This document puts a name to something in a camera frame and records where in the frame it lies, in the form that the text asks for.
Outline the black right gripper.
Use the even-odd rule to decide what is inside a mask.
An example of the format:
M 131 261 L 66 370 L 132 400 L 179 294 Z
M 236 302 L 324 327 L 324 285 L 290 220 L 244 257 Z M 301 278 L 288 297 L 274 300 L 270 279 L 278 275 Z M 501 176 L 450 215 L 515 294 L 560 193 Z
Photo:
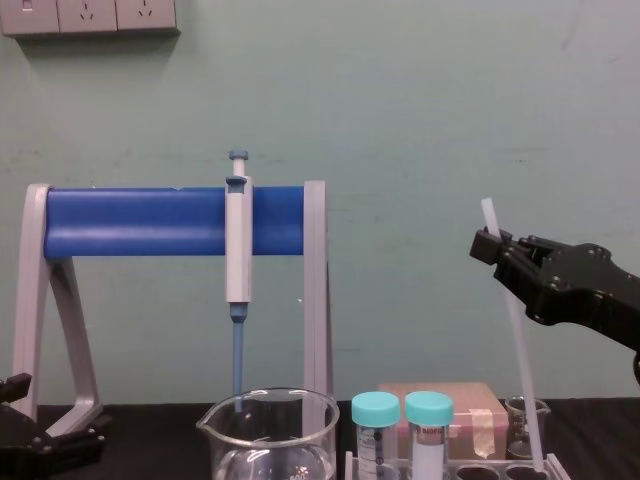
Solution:
M 494 278 L 525 305 L 532 320 L 589 328 L 639 351 L 639 277 L 586 243 L 553 247 L 537 236 L 514 238 L 487 228 L 475 233 L 469 255 L 493 266 Z

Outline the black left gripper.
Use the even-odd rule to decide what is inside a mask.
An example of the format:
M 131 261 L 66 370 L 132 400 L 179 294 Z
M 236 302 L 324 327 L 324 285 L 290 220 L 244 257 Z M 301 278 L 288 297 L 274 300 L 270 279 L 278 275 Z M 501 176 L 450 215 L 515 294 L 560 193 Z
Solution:
M 50 435 L 7 404 L 29 398 L 32 376 L 18 373 L 0 381 L 1 478 L 50 479 L 100 461 L 112 417 L 100 415 L 87 426 Z

